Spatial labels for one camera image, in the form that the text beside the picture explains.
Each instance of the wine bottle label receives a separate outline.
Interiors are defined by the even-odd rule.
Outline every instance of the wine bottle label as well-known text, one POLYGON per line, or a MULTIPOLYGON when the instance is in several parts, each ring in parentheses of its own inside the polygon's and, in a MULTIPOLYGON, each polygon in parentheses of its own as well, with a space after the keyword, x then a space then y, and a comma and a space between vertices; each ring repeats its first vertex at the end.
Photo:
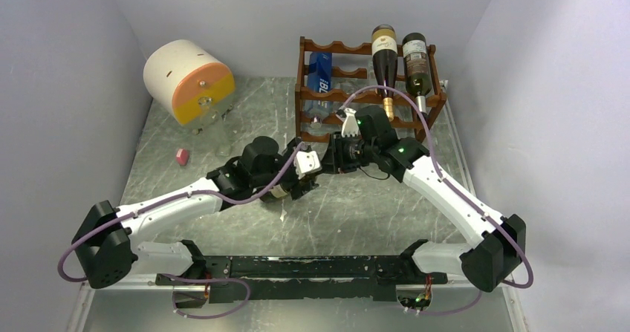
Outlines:
POLYGON ((372 56, 381 50, 393 50, 398 52, 398 45, 396 45, 396 39, 391 36, 378 36, 372 42, 372 56))
POLYGON ((422 40, 412 40, 403 45, 403 57, 407 57, 410 53, 424 52, 426 53, 426 44, 422 40))
POLYGON ((403 56, 407 74, 428 74, 429 63, 426 55, 426 44, 422 40, 412 40, 403 45, 403 56))

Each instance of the wine bottle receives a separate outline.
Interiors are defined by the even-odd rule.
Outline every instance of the wine bottle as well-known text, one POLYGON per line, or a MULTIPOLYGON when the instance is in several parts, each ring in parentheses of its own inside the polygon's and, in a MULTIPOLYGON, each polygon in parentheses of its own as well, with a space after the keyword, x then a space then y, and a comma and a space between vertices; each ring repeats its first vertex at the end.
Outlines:
MULTIPOLYGON (((398 72, 398 45, 396 33, 389 25, 379 25, 372 31, 372 63, 374 75, 379 85, 396 86, 398 72)), ((383 98, 383 109, 389 118, 394 119, 394 94, 379 89, 378 94, 383 98)))
POLYGON ((421 33, 410 33, 403 39, 405 84, 407 92, 415 97, 422 115, 427 118, 426 95, 431 91, 429 56, 426 54, 426 38, 421 33))

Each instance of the white cylindrical container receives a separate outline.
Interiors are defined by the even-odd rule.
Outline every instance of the white cylindrical container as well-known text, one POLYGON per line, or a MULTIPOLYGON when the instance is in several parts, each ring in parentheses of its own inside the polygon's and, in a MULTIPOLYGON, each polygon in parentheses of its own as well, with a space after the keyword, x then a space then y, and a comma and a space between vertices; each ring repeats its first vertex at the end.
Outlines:
POLYGON ((188 40, 157 49, 146 60, 143 78, 149 93, 182 126, 200 128, 204 115, 220 117, 233 102, 230 69, 188 40))

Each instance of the black joint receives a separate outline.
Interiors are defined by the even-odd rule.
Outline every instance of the black joint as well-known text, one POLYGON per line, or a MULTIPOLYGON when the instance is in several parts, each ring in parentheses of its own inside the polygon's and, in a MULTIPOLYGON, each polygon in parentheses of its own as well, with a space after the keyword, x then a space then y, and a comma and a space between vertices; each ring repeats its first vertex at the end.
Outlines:
POLYGON ((270 137, 257 137, 243 149, 243 155, 238 164, 249 173, 264 170, 272 172, 275 168, 274 160, 280 147, 270 137))
POLYGON ((415 253, 415 251, 418 250, 418 248, 421 247, 422 244, 425 244, 427 241, 428 241, 427 239, 418 239, 412 245, 408 246, 405 250, 403 250, 403 252, 400 254, 400 257, 405 258, 405 259, 410 259, 415 253))
MULTIPOLYGON (((501 227, 525 251, 525 222, 512 215, 501 227)), ((475 287, 489 293, 521 264, 521 259, 498 230, 482 236, 484 240, 477 247, 460 255, 461 269, 475 287)))
POLYGON ((181 243, 188 248, 192 256, 192 265, 182 274, 182 277, 186 279, 204 279, 207 271, 204 254, 201 253, 201 250, 193 241, 184 239, 181 243))
POLYGON ((378 105, 361 108, 354 115, 361 122, 361 136, 366 142, 374 142, 376 146, 386 149, 398 141, 398 135, 387 114, 378 105))
POLYGON ((339 174, 355 172, 370 162, 365 153, 365 142, 358 137, 342 137, 340 131, 331 133, 328 148, 321 160, 322 173, 339 174))
POLYGON ((405 137, 388 148, 384 154, 393 162, 394 169, 390 172, 392 176, 398 182, 403 182, 406 170, 413 169, 414 161, 420 157, 428 156, 429 150, 416 139, 405 137))
MULTIPOLYGON (((116 217, 116 210, 109 201, 95 204, 81 223, 72 242, 116 217)), ((131 270, 131 263, 137 260, 137 256, 131 252, 129 234, 120 223, 79 245, 75 253, 90 286, 94 289, 108 287, 124 278, 131 270)))

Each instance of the yellow band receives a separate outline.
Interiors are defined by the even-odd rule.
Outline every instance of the yellow band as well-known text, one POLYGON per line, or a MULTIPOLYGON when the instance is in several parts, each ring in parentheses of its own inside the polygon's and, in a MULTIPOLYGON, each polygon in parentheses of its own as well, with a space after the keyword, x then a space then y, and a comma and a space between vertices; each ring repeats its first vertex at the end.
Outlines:
POLYGON ((234 92, 234 77, 230 74, 211 85, 207 90, 201 91, 184 104, 174 107, 173 114, 175 115, 175 119, 177 119, 182 126, 186 125, 188 122, 201 115, 201 106, 199 105, 200 98, 210 98, 212 99, 212 105, 216 105, 232 92, 234 92))
POLYGON ((389 121, 394 120, 394 100, 392 98, 383 98, 383 109, 385 109, 385 114, 387 114, 389 121))
POLYGON ((394 40, 396 40, 396 33, 393 30, 391 30, 391 29, 379 29, 379 30, 376 30, 372 34, 372 42, 374 42, 376 39, 378 39, 381 36, 389 36, 389 37, 393 38, 394 40))

